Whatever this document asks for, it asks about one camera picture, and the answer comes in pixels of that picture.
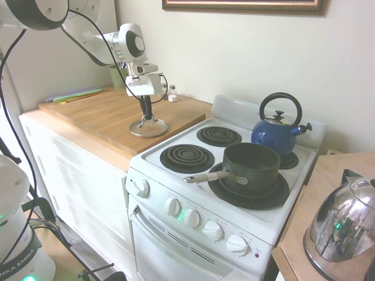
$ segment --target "blue kettle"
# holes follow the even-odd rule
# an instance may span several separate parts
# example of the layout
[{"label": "blue kettle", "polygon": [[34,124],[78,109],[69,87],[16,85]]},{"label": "blue kettle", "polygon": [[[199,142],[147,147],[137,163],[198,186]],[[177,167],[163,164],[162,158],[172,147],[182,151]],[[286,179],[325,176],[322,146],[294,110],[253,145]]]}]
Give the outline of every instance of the blue kettle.
[{"label": "blue kettle", "polygon": [[[283,111],[276,110],[273,118],[266,118],[264,115],[265,106],[277,98],[287,98],[291,100],[297,108],[297,118],[293,124],[283,124]],[[289,155],[295,146],[298,135],[312,131],[312,126],[308,123],[306,126],[298,125],[302,119],[302,107],[298,100],[285,92],[275,92],[269,95],[260,105],[259,115],[261,121],[258,122],[251,134],[251,142],[264,145],[277,152],[280,157]]]}]

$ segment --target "green cup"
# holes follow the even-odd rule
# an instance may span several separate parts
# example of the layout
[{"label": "green cup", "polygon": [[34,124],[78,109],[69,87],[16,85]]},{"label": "green cup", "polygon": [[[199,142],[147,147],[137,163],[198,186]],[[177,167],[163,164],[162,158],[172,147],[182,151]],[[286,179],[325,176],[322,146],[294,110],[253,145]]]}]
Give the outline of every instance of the green cup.
[{"label": "green cup", "polygon": [[[117,70],[116,66],[110,66],[110,72],[111,72],[113,87],[115,88],[115,90],[125,89],[126,86],[125,86],[121,76],[118,74],[118,70]],[[127,70],[125,68],[123,68],[123,69],[120,69],[120,72],[121,72],[123,78],[126,79],[126,77],[128,75]]]}]

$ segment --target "saucepan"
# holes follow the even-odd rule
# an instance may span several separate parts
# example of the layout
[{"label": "saucepan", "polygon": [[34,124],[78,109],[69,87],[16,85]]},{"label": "saucepan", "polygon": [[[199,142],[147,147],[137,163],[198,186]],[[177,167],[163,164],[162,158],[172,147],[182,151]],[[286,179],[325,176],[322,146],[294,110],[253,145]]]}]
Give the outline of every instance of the saucepan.
[{"label": "saucepan", "polygon": [[272,149],[255,143],[235,143],[224,150],[222,170],[185,177],[187,183],[225,180],[242,193],[264,193],[277,180],[280,157]]}]

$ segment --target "small bottle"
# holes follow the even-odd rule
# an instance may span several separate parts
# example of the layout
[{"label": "small bottle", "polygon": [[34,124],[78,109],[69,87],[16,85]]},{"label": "small bottle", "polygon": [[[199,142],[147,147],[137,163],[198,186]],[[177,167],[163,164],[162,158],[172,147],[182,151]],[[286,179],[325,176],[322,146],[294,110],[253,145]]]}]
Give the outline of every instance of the small bottle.
[{"label": "small bottle", "polygon": [[169,86],[169,93],[168,94],[177,95],[176,85],[170,85]]},{"label": "small bottle", "polygon": [[161,93],[161,96],[160,96],[161,98],[164,97],[166,90],[167,90],[166,84],[163,83],[162,84],[162,93]]},{"label": "small bottle", "polygon": [[172,102],[177,101],[176,85],[170,85],[169,86],[168,101],[172,101]]}]

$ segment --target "stove burner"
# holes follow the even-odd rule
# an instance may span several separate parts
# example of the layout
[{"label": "stove burner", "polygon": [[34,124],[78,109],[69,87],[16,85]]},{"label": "stove burner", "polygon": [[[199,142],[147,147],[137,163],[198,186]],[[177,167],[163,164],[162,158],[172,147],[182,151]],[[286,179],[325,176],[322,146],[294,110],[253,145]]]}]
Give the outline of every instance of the stove burner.
[{"label": "stove burner", "polygon": [[239,133],[224,127],[205,127],[198,131],[197,137],[206,144],[220,148],[242,141]]},{"label": "stove burner", "polygon": [[292,152],[286,156],[283,156],[281,158],[281,162],[280,162],[280,170],[288,170],[288,169],[293,169],[294,167],[296,167],[298,165],[298,157],[297,155]]},{"label": "stove burner", "polygon": [[198,145],[175,145],[160,155],[162,164],[177,173],[200,173],[212,167],[214,156]]},{"label": "stove burner", "polygon": [[[222,163],[215,165],[211,172],[222,170]],[[240,208],[266,210],[285,203],[289,196],[289,185],[280,174],[275,188],[264,194],[240,193],[231,189],[225,179],[209,181],[209,186],[218,198]]]}]

